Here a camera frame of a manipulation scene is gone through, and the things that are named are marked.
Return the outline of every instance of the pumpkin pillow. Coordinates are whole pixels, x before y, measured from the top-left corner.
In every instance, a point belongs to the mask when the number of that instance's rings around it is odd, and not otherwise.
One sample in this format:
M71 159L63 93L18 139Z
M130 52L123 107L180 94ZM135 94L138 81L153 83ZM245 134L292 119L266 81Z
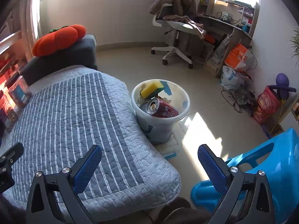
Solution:
M86 29L82 25L64 26L60 29L51 30L35 43L32 54L34 56L53 54L58 50L70 47L77 40L82 39L85 34Z

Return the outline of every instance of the yellow object on shelf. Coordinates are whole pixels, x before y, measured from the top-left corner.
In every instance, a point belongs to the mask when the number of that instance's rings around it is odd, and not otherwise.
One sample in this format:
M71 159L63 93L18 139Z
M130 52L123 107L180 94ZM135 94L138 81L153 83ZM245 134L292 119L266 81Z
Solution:
M159 81L151 82L146 86L141 92L140 95L143 99L151 99L155 97L159 92L163 91L165 87Z

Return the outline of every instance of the plastic bag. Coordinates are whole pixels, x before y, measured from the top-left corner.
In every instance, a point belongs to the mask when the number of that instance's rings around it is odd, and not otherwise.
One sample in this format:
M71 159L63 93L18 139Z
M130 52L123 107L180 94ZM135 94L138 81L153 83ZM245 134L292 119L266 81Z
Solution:
M221 44L218 46L218 48L213 53L213 56L211 58L211 61L219 65L224 57L226 47L231 40L231 36L227 35L226 38L221 42Z
M235 69L236 71L245 72L251 68L254 62L254 57L251 52L242 44L237 44L225 59L225 64Z
M241 85L248 85L250 79L234 69L223 66L222 74L221 74L221 85L224 86L226 89L237 89Z

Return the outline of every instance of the gray striped fabric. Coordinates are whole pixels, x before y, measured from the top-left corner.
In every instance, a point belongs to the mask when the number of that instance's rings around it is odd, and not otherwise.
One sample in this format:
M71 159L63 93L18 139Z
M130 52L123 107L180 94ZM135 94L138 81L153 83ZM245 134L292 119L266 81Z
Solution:
M12 142L24 145L12 172L14 198L24 204L37 171L51 174L71 167L93 144L102 148L103 157L79 197L96 221L165 204L180 191L178 173L136 124L125 85L103 73L74 77L34 94L11 135Z

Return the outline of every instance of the baseboard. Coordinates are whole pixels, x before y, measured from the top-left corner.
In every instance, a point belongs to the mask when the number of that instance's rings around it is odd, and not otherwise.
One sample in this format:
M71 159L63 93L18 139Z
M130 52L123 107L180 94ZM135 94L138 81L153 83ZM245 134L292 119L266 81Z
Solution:
M114 44L97 45L97 51L121 49L121 48L132 48L132 47L163 47L167 46L165 42L121 42Z

